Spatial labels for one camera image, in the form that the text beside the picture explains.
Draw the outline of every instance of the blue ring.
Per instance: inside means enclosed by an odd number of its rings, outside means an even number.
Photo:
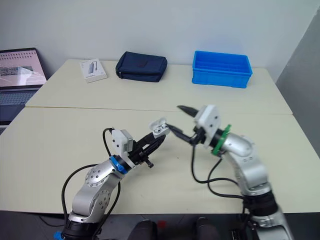
[[[114,156],[111,156],[109,158],[111,160],[111,162],[114,164],[115,168],[122,174],[127,174],[128,171],[124,168],[124,166],[122,166]]]

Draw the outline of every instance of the laptop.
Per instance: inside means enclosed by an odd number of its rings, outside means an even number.
[[[37,50],[0,50],[0,134],[47,81]]]

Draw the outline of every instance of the white wall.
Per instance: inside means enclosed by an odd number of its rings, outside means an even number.
[[[125,51],[191,64],[195,50],[249,56],[274,80],[319,0],[1,0],[0,49],[36,47],[51,75],[68,58]]]

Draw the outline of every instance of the white box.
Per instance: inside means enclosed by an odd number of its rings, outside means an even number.
[[[92,83],[108,77],[98,58],[82,61],[80,62],[80,66],[83,77],[87,83]]]

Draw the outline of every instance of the laptop keyboard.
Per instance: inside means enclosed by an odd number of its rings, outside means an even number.
[[[17,92],[0,94],[0,105],[20,105],[26,102],[35,94],[35,92]]]

